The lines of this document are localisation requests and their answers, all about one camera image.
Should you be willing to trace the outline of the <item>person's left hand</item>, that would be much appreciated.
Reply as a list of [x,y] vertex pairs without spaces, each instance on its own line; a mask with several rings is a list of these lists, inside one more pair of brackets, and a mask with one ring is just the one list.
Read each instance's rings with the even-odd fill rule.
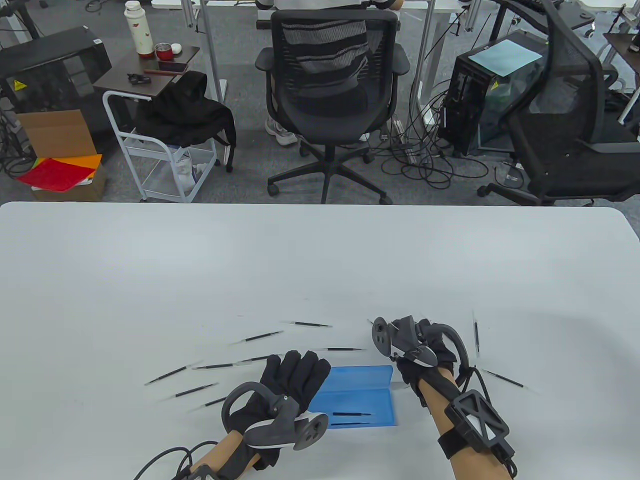
[[[329,377],[331,368],[329,361],[311,350],[304,355],[290,350],[283,358],[276,354],[266,358],[259,382],[275,396],[293,398],[299,406],[298,414],[302,414]],[[230,414],[225,429],[244,434],[250,426],[273,418],[269,402],[262,395],[253,393],[244,407]]]

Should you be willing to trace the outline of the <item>person's right hand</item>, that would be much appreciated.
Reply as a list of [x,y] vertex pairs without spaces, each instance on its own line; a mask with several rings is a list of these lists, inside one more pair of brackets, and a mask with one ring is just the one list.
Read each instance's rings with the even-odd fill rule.
[[454,365],[458,359],[454,352],[446,347],[441,332],[428,331],[423,334],[423,338],[436,355],[436,366],[421,366],[406,358],[399,358],[395,365],[402,375],[403,382],[411,387],[422,407],[430,409],[425,394],[419,388],[420,382],[427,384],[440,397],[451,402],[461,394],[453,377]]

